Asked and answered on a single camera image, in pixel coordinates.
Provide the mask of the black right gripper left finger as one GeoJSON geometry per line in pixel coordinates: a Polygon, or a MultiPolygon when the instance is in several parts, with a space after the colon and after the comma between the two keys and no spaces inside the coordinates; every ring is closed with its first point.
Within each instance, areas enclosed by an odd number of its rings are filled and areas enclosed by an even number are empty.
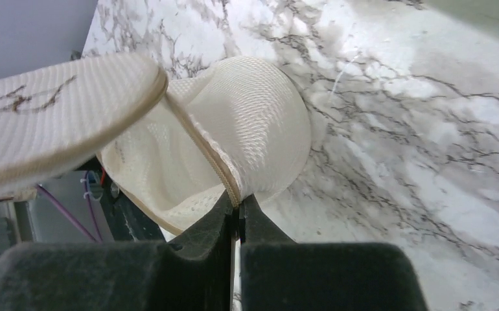
{"type": "Polygon", "coordinates": [[[0,256],[0,310],[230,310],[227,194],[170,242],[22,243],[0,256]]]}

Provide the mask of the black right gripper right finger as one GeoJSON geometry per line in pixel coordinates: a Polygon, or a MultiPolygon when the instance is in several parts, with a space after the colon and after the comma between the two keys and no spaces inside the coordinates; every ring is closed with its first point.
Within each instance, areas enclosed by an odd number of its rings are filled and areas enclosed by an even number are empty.
{"type": "Polygon", "coordinates": [[[239,207],[244,310],[426,310],[404,252],[377,242],[297,243],[254,196],[239,207]]]}

